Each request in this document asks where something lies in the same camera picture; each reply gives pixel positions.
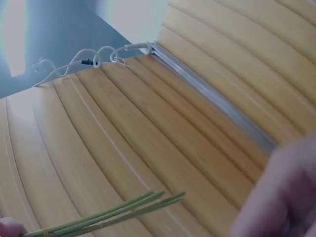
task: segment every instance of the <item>finger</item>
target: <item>finger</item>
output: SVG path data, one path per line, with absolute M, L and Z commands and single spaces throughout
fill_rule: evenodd
M 311 179 L 304 168 L 306 160 L 311 158 L 312 152 L 308 149 L 315 147 L 315 138 L 312 144 L 309 139 L 272 155 L 263 178 L 233 225 L 233 237 L 280 235 L 286 229 L 289 216 L 300 219 L 307 214 L 316 199 L 316 178 Z
M 316 223 L 313 224 L 306 232 L 304 237 L 315 237 L 316 236 Z

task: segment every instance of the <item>green stem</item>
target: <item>green stem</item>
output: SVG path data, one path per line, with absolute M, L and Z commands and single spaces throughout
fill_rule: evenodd
M 107 211 L 104 211 L 104 212 L 101 212 L 101 213 L 98 213 L 98 214 L 95 214 L 95 215 L 91 215 L 91 216 L 88 216 L 86 218 L 82 218 L 80 220 L 71 221 L 71 222 L 68 222 L 68 223 L 63 224 L 63 225 L 51 227 L 51 228 L 48 228 L 47 231 L 49 233 L 52 233 L 52 232 L 55 232 L 55 231 L 59 231 L 59 230 L 71 227 L 73 225 L 77 225 L 77 224 L 85 222 L 85 221 L 89 221 L 91 219 L 95 219 L 95 218 L 100 217 L 100 216 L 104 216 L 105 214 L 111 213 L 113 211 L 119 210 L 120 208 L 124 208 L 124 207 L 126 207 L 128 205 L 131 205 L 131 204 L 133 204 L 135 202 L 138 202 L 139 200 L 145 199 L 148 196 L 152 195 L 153 193 L 154 193 L 153 191 L 149 191 L 146 194 L 143 194 L 143 195 L 141 195 L 141 196 L 139 196 L 139 197 L 137 197 L 135 199 L 132 199 L 130 201 L 126 201 L 123 204 L 121 204 L 121 205 L 119 205 L 117 207 L 114 207 L 114 208 L 112 208 L 110 210 L 107 210 Z M 35 231 L 35 232 L 31 232 L 31 233 L 27 233 L 27 234 L 23 235 L 23 237 L 40 237 L 40 236 L 43 236 L 43 230 Z
M 102 229 L 102 228 L 107 227 L 107 226 L 115 225 L 115 224 L 127 221 L 129 219 L 138 218 L 138 217 L 140 217 L 142 215 L 145 215 L 145 214 L 148 214 L 150 212 L 156 211 L 158 209 L 161 209 L 161 208 L 173 205 L 173 204 L 178 203 L 178 202 L 180 202 L 182 200 L 183 200 L 183 197 L 169 198 L 168 202 L 163 200 L 163 201 L 161 201 L 159 203 L 155 203 L 153 205 L 144 207 L 144 208 L 142 208 L 140 210 L 137 210 L 135 212 L 132 212 L 132 213 L 126 214 L 124 216 L 118 217 L 118 218 L 116 218 L 114 220 L 111 220 L 111 221 L 108 221 L 108 222 L 104 222 L 104 223 L 101 223 L 101 224 L 98 224 L 98 225 L 86 227 L 86 228 L 83 228 L 81 230 L 78 230 L 78 231 L 75 231 L 75 232 L 63 235 L 62 237 L 81 236 L 81 235 L 87 234 L 87 233 L 89 233 L 91 231 L 95 231 L 95 230 L 99 230 L 99 229 Z
M 59 231 L 55 231 L 53 233 L 54 237 L 58 237 L 58 236 L 62 236 L 62 235 L 65 235 L 67 233 L 71 233 L 71 232 L 74 232 L 74 231 L 77 231 L 77 230 L 80 230 L 84 227 L 87 227 L 87 226 L 91 226 L 93 224 L 96 224 L 100 221 L 104 221 L 104 220 L 107 220 L 109 218 L 112 218 L 114 216 L 117 216 L 117 215 L 120 215 L 124 212 L 127 212 L 127 211 L 130 211 L 130 210 L 133 210 L 133 209 L 136 209 L 140 206 L 143 206 L 147 203 L 150 203 L 154 200 L 157 200 L 158 198 L 160 198 L 162 195 L 164 195 L 164 191 L 160 191 L 156 194 L 152 194 L 144 199 L 141 199 L 137 202 L 134 202 L 132 204 L 130 204 L 129 206 L 125 206 L 125 207 L 122 207 L 118 210 L 115 210 L 113 212 L 110 212 L 110 213 L 107 213 L 103 216 L 100 216 L 100 217 L 97 217 L 97 218 L 94 218 L 94 219 L 91 219 L 91 220 L 88 220 L 88 221 L 85 221 L 85 222 L 81 222 L 79 224 L 76 224 L 76 225 L 73 225 L 73 226 L 70 226 L 68 228 L 65 228 L 65 229 L 62 229 L 62 230 L 59 230 Z

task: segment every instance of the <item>yellow bamboo surface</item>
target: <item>yellow bamboo surface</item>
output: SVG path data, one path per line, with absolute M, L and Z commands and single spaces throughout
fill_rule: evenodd
M 151 56 L 0 100 L 0 215 L 29 231 L 148 190 L 182 204 L 89 236 L 228 237 L 267 154 Z
M 316 131 L 316 4 L 172 0 L 158 43 L 277 143 Z

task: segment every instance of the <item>white string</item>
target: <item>white string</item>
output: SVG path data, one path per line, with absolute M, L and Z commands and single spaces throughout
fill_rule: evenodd
M 78 60 L 76 61 L 79 56 L 84 53 L 84 52 L 91 52 L 94 54 L 94 57 L 93 57 L 93 67 L 94 68 L 99 68 L 102 64 L 107 64 L 107 63 L 120 63 L 126 67 L 128 67 L 128 65 L 126 65 L 125 63 L 125 60 L 120 58 L 119 57 L 119 52 L 122 51 L 122 50 L 125 50 L 125 51 L 128 51 L 128 50 L 137 50 L 137 49 L 146 49 L 146 54 L 150 54 L 151 51 L 153 50 L 153 47 L 150 43 L 146 42 L 146 43 L 137 43 L 137 44 L 128 44 L 128 45 L 125 45 L 124 47 L 121 47 L 121 48 L 118 48 L 118 49 L 115 49 L 111 46 L 104 46 L 102 48 L 100 48 L 98 51 L 95 51 L 94 49 L 91 49 L 91 48 L 85 48 L 85 49 L 82 49 L 80 50 L 74 57 L 73 59 L 70 61 L 69 64 L 65 65 L 65 66 L 62 66 L 62 67 L 59 67 L 59 68 L 56 68 L 55 64 L 49 60 L 49 59 L 42 59 L 40 58 L 39 61 L 33 65 L 33 69 L 38 72 L 39 69 L 43 68 L 43 65 L 45 63 L 49 64 L 52 68 L 53 68 L 53 71 L 47 76 L 45 77 L 44 80 L 36 83 L 35 85 L 33 85 L 33 87 L 35 86 L 39 86 L 43 83 L 45 83 L 46 81 L 48 81 L 48 78 L 56 73 L 58 77 L 65 77 L 66 75 L 68 75 L 69 73 L 69 68 L 73 65 L 79 65 L 81 64 L 81 60 Z M 105 49 L 109 49 L 112 51 L 112 53 L 110 54 L 110 61 L 109 62 L 103 62 L 102 61 L 102 58 L 100 56 L 100 53 L 101 51 L 105 50 Z M 65 69 L 66 68 L 66 71 L 64 72 L 64 74 L 61 74 L 59 73 L 61 70 Z

